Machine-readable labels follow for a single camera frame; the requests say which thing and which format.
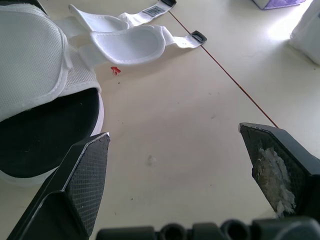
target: textured black surface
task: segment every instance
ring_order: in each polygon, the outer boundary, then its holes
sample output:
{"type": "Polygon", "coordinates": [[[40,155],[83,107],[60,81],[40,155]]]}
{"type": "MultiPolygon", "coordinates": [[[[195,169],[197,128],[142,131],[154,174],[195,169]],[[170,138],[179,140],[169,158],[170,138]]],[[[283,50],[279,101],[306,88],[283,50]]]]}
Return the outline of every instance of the textured black surface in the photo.
{"type": "MultiPolygon", "coordinates": [[[[256,183],[261,187],[261,185],[266,185],[262,182],[263,178],[259,178],[256,170],[258,169],[259,162],[258,159],[263,159],[262,154],[259,152],[259,149],[266,150],[268,148],[273,148],[274,151],[281,157],[284,161],[286,169],[290,178],[290,192],[295,196],[295,204],[298,205],[298,200],[302,194],[304,186],[307,181],[307,174],[303,169],[296,163],[296,161],[285,151],[285,149],[279,145],[278,142],[265,132],[260,131],[250,131],[249,134],[243,135],[245,145],[247,147],[251,162],[252,162],[252,177],[256,183]]],[[[270,202],[270,199],[263,188],[261,188],[267,200],[270,202]]],[[[271,204],[274,211],[277,211],[277,205],[271,204]]]]}
{"type": "Polygon", "coordinates": [[[108,141],[104,139],[90,144],[66,188],[67,197],[78,214],[87,236],[90,236],[94,229],[104,193],[107,152],[108,141]]]}
{"type": "Polygon", "coordinates": [[[103,193],[109,142],[101,133],[73,144],[8,240],[88,240],[103,193]]]}
{"type": "Polygon", "coordinates": [[[91,88],[0,122],[0,170],[31,178],[58,167],[74,143],[91,135],[98,115],[99,95],[91,88]]]}
{"type": "Polygon", "coordinates": [[[291,206],[294,212],[285,211],[284,216],[308,216],[320,221],[320,160],[283,129],[253,123],[241,123],[239,127],[252,162],[252,177],[272,208],[277,211],[277,201],[290,199],[287,204],[291,204],[292,198],[288,198],[288,192],[283,191],[285,185],[285,189],[294,195],[295,206],[291,206]],[[264,159],[262,153],[267,149],[270,149],[269,153],[274,154],[275,151],[283,161],[274,157],[264,159]],[[281,173],[277,173],[276,169],[283,167],[289,181],[279,182],[281,173]]]}

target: white table surface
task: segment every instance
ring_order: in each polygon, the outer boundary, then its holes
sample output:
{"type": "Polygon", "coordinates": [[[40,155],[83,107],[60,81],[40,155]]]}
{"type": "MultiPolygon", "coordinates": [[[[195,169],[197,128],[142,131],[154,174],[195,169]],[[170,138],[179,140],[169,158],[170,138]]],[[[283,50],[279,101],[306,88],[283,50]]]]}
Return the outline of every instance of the white table surface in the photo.
{"type": "MultiPolygon", "coordinates": [[[[154,2],[42,0],[41,4],[59,19],[70,15],[68,4],[117,16],[137,13],[154,2]]],[[[175,8],[184,9],[184,2],[175,8]]],[[[193,18],[201,14],[193,12],[193,18]]],[[[164,25],[176,36],[187,34],[169,13],[152,24],[164,25]]],[[[213,46],[216,40],[207,33],[210,29],[195,27],[208,35],[206,46],[213,46]]],[[[225,44],[221,41],[216,47],[223,50],[225,44]]],[[[252,165],[238,132],[241,122],[272,124],[202,48],[169,47],[155,62],[125,68],[119,76],[101,66],[97,76],[105,110],[103,131],[110,132],[111,143],[92,239],[105,227],[159,229],[169,222],[191,227],[230,218],[249,223],[272,215],[251,177],[252,165]],[[156,159],[152,165],[150,156],[156,159]]],[[[8,236],[38,188],[0,181],[0,239],[8,236]]]]}
{"type": "Polygon", "coordinates": [[[261,11],[251,0],[185,0],[171,12],[263,111],[320,157],[320,68],[288,44],[311,1],[261,11]]]}

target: white mesh fabric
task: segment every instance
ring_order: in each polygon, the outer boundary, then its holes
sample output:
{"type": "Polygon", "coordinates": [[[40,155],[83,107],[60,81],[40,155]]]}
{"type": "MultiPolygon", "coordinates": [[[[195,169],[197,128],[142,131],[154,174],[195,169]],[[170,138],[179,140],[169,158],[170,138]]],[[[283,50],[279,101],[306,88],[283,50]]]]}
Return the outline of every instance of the white mesh fabric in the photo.
{"type": "Polygon", "coordinates": [[[36,7],[35,5],[27,4],[27,3],[18,3],[18,4],[0,6],[0,11],[13,11],[13,12],[36,14],[38,16],[48,18],[48,16],[43,11],[41,11],[38,7],[36,7]]]}
{"type": "Polygon", "coordinates": [[[96,88],[101,93],[101,87],[97,81],[96,74],[88,69],[78,50],[74,46],[69,45],[69,51],[73,68],[69,70],[65,87],[59,97],[90,88],[96,88]]]}
{"type": "Polygon", "coordinates": [[[0,7],[0,121],[54,100],[65,87],[67,39],[42,14],[29,5],[0,7]]]}

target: white padded strap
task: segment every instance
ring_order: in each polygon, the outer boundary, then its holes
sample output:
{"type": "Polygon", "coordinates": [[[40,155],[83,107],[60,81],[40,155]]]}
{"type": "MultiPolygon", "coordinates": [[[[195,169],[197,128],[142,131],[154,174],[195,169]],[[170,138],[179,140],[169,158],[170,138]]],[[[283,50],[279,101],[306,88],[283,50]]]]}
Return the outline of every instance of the white padded strap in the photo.
{"type": "Polygon", "coordinates": [[[148,7],[139,13],[128,14],[124,12],[120,14],[118,18],[127,23],[129,28],[137,27],[142,24],[147,24],[153,19],[167,13],[176,3],[176,0],[160,0],[155,5],[148,7]]]}
{"type": "Polygon", "coordinates": [[[56,20],[55,24],[62,29],[68,39],[88,32],[116,32],[148,23],[167,13],[175,4],[176,0],[161,0],[137,14],[125,12],[119,17],[87,13],[70,4],[68,7],[73,16],[56,20]]]}
{"type": "Polygon", "coordinates": [[[142,25],[115,32],[91,32],[93,44],[79,49],[84,62],[92,71],[107,61],[122,66],[145,64],[158,59],[168,45],[178,48],[196,48],[207,40],[201,33],[193,32],[176,37],[164,26],[142,25]]]}

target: black plastic clamp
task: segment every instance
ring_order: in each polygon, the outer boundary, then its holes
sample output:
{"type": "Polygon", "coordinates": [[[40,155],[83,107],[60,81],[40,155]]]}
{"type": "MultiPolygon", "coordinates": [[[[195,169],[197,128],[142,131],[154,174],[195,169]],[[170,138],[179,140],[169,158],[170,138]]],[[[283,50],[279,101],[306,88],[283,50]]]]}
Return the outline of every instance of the black plastic clamp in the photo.
{"type": "Polygon", "coordinates": [[[207,38],[205,37],[205,35],[203,35],[201,32],[199,31],[194,31],[190,34],[194,39],[196,39],[199,43],[204,44],[207,41],[207,38]]]}
{"type": "Polygon", "coordinates": [[[173,7],[177,3],[176,0],[160,0],[160,1],[167,4],[169,7],[173,7]]]}

